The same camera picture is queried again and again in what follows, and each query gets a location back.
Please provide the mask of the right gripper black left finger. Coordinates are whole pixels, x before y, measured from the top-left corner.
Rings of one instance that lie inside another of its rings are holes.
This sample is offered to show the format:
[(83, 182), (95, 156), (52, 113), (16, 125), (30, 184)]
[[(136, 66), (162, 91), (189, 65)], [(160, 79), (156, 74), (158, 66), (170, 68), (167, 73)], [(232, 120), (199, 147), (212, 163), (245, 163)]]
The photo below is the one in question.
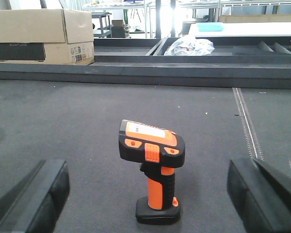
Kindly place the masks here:
[(40, 160), (0, 198), (0, 233), (51, 233), (70, 193), (65, 160)]

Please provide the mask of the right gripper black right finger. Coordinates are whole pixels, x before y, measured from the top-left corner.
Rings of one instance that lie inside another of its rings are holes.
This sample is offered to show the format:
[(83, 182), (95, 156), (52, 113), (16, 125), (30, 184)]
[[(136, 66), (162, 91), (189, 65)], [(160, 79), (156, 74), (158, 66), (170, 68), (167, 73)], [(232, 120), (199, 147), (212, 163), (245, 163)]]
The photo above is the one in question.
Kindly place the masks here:
[(254, 158), (232, 159), (227, 192), (248, 233), (291, 233), (291, 177)]

